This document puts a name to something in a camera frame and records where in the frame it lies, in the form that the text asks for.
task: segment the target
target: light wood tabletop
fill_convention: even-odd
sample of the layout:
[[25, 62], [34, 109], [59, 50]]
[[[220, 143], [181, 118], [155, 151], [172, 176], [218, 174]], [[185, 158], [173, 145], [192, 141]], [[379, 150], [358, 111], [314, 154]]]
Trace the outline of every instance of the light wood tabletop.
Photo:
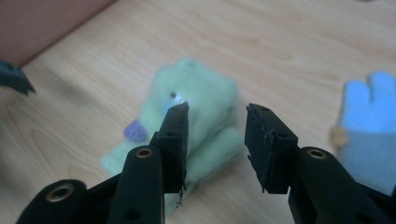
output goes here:
[[[241, 133], [245, 106], [265, 105], [300, 147], [334, 152], [343, 85], [396, 74], [395, 37], [392, 0], [118, 1], [23, 67], [36, 94], [1, 90], [0, 223], [57, 180], [106, 180], [100, 158], [137, 118], [158, 69], [185, 56], [237, 81]], [[244, 156], [166, 223], [292, 223], [287, 199], [262, 194]]]

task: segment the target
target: black object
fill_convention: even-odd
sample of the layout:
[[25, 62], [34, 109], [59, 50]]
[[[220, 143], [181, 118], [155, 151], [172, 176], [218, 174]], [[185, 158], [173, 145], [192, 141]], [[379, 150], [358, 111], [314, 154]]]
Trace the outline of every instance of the black object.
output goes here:
[[51, 184], [17, 223], [164, 223], [163, 194], [179, 193], [181, 200], [185, 186], [188, 111], [187, 103], [171, 107], [150, 144], [128, 153], [119, 175], [88, 190], [78, 180]]
[[248, 158], [263, 190], [284, 194], [290, 187], [295, 223], [395, 223], [395, 197], [368, 194], [331, 153], [297, 142], [270, 109], [247, 107]]
[[29, 91], [35, 92], [35, 88], [18, 66], [3, 61], [0, 61], [0, 86], [10, 87], [25, 95]]

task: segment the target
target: green plush toy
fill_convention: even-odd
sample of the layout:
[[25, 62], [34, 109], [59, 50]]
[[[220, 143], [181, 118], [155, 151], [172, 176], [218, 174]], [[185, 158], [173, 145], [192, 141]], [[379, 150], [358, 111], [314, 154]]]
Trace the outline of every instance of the green plush toy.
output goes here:
[[[121, 172], [127, 153], [148, 145], [160, 130], [168, 108], [188, 102], [189, 143], [187, 191], [242, 154], [243, 136], [236, 128], [236, 83], [194, 59], [165, 66], [152, 81], [139, 118], [124, 131], [125, 140], [106, 154], [101, 164], [111, 175]], [[165, 195], [165, 213], [177, 207], [178, 194]]]

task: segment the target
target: blue plush toy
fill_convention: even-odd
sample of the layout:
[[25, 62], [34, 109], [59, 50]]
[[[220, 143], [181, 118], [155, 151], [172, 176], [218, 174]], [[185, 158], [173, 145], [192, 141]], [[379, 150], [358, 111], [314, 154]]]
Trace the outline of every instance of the blue plush toy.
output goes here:
[[339, 161], [353, 178], [391, 196], [396, 186], [396, 78], [375, 72], [345, 87]]
[[[152, 135], [159, 131], [166, 111], [183, 102], [190, 106], [184, 195], [242, 154], [243, 136], [236, 128], [236, 83], [186, 58], [165, 66], [155, 76], [139, 118], [125, 129], [124, 141], [102, 158], [105, 170], [111, 175], [118, 174], [127, 153], [148, 145]], [[178, 200], [177, 194], [165, 195], [167, 214], [175, 209]]]

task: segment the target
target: toy eye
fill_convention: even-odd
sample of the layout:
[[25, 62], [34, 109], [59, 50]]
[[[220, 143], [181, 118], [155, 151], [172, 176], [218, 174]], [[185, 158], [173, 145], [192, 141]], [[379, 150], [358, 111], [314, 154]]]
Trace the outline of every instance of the toy eye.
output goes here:
[[175, 99], [177, 97], [177, 93], [175, 91], [171, 92], [171, 98]]

